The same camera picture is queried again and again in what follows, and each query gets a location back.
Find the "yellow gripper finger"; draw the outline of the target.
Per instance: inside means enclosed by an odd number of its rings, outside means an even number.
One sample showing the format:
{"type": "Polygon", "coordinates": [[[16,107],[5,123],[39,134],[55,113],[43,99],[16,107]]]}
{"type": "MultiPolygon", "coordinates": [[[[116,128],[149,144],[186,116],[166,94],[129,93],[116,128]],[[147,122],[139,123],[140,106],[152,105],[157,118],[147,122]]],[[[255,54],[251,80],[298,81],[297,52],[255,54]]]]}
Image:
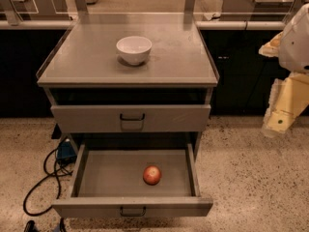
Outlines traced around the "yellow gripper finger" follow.
{"type": "Polygon", "coordinates": [[[292,72],[275,79],[270,90],[262,133],[266,137],[284,134],[309,105],[309,75],[292,72]]]}
{"type": "Polygon", "coordinates": [[[269,42],[262,45],[259,49],[259,54],[266,57],[277,57],[279,53],[280,42],[283,33],[280,32],[273,37],[269,42]]]}

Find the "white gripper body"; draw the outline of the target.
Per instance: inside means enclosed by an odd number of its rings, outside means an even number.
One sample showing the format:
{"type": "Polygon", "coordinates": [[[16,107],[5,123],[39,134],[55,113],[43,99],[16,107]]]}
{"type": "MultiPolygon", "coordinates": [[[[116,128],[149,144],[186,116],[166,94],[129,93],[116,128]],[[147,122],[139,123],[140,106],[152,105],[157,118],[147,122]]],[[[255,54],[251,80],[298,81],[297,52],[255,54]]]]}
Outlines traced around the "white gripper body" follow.
{"type": "Polygon", "coordinates": [[[309,73],[309,4],[303,5],[284,28],[278,59],[290,72],[309,73]]]}

